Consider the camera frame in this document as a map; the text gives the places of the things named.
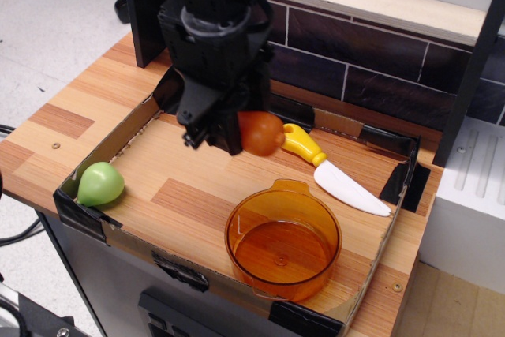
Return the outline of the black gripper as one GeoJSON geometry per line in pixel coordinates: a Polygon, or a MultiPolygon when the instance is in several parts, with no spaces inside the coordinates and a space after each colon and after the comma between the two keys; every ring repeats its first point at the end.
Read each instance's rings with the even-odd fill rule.
{"type": "Polygon", "coordinates": [[[184,0],[162,4],[158,19],[172,61],[169,71],[182,80],[177,121],[189,147],[207,142],[238,155],[238,113],[270,110],[273,16],[268,0],[256,0],[223,27],[195,18],[184,0]]]}

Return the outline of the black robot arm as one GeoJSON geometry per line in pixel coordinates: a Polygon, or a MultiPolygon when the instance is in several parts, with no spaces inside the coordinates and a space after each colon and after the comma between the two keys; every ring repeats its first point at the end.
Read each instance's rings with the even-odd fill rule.
{"type": "Polygon", "coordinates": [[[158,12],[171,66],[155,94],[185,128],[185,145],[202,143],[230,155],[243,147],[238,115],[267,111],[268,0],[166,0],[158,12]]]}

